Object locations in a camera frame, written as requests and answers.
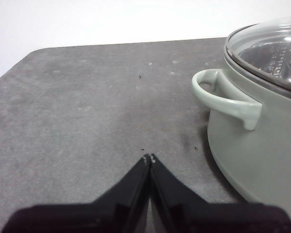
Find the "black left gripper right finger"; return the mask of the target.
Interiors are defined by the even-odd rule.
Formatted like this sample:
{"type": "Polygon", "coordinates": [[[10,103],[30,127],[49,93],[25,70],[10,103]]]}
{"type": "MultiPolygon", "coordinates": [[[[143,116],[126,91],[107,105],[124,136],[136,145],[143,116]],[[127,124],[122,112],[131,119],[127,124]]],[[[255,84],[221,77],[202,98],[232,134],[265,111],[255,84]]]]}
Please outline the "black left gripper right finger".
{"type": "Polygon", "coordinates": [[[150,154],[155,228],[166,233],[291,233],[279,207],[261,203],[209,203],[150,154]]]}

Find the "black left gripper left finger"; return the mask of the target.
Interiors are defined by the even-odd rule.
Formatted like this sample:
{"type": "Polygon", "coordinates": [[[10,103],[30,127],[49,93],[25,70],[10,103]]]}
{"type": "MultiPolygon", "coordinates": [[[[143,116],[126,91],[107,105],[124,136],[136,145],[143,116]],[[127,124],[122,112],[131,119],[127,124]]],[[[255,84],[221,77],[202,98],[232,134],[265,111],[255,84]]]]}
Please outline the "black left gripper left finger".
{"type": "Polygon", "coordinates": [[[4,233],[144,232],[151,159],[144,155],[128,173],[91,203],[35,205],[14,212],[4,233]]]}

